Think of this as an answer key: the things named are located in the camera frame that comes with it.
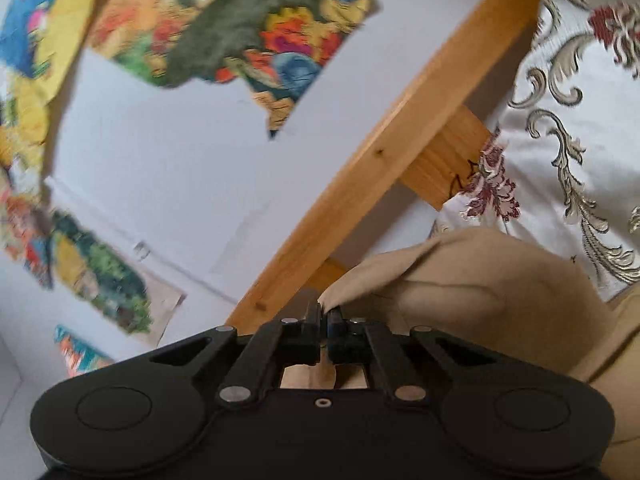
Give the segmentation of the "red orange wall picture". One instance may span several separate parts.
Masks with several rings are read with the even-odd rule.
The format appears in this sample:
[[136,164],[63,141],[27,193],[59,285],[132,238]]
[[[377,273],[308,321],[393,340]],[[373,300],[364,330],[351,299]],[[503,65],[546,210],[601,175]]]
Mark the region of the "red orange wall picture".
[[52,287],[41,181],[49,111],[37,85],[1,67],[1,249],[44,289]]

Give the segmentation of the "green landscape wall picture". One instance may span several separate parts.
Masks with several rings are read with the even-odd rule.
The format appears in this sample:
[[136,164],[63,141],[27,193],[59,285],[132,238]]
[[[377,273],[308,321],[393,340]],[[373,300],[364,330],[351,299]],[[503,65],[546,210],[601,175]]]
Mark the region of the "green landscape wall picture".
[[157,346],[184,293],[137,266],[66,211],[52,214],[51,255],[58,281],[129,336]]

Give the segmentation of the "wooden bed frame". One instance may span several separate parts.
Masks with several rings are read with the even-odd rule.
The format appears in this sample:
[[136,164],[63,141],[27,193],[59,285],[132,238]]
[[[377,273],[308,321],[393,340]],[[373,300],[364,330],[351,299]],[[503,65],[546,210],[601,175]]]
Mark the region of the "wooden bed frame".
[[327,289],[347,271],[332,258],[401,182],[434,208],[488,129],[465,105],[537,16],[539,0],[480,0],[337,171],[227,318],[243,334],[271,320],[303,287]]

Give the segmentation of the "blue yellow wall picture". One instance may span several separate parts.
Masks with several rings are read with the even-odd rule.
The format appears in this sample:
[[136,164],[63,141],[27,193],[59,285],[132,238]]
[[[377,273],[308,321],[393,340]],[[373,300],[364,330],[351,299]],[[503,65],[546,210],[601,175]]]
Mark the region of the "blue yellow wall picture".
[[58,94],[85,37],[96,0],[11,0],[1,29],[1,59],[33,81],[47,100]]

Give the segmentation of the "white floral satin bedspread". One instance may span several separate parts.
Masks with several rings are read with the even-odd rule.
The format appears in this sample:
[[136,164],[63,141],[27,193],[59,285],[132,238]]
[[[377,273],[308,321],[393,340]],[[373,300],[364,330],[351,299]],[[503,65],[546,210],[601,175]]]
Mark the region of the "white floral satin bedspread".
[[541,0],[529,52],[436,232],[486,226],[587,274],[639,281],[639,0]]

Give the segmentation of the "small teal wall picture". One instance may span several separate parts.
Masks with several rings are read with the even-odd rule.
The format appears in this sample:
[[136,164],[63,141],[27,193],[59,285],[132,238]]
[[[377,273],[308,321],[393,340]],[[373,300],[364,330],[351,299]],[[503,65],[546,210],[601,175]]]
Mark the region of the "small teal wall picture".
[[68,376],[76,377],[110,366],[114,361],[62,325],[54,330],[54,343],[61,352]]

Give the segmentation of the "beige jacket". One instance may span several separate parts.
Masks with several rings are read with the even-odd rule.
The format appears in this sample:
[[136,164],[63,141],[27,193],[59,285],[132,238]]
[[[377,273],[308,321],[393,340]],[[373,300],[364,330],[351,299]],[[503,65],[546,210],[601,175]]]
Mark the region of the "beige jacket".
[[323,311],[418,325],[564,374],[602,393],[616,424],[602,460],[639,475],[639,289],[611,300],[570,260],[495,230],[449,231],[373,256],[318,299]]

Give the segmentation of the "colourful floral wall picture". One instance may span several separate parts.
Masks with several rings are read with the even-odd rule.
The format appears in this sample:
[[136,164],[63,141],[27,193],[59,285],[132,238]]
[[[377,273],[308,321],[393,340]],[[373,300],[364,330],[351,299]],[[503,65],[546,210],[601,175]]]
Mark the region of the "colourful floral wall picture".
[[241,79],[276,136],[374,0],[108,0],[88,44],[149,84]]

